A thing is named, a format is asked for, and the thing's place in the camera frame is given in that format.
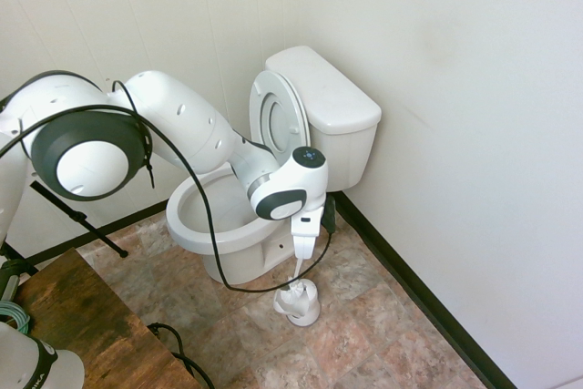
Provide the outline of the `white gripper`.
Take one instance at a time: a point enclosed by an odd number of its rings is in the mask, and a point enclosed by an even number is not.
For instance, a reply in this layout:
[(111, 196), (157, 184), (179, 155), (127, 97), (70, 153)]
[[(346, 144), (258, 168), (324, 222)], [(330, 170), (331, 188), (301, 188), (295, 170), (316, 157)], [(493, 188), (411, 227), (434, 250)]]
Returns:
[(297, 259), (310, 259), (320, 235), (323, 207), (299, 212), (291, 217), (291, 235)]

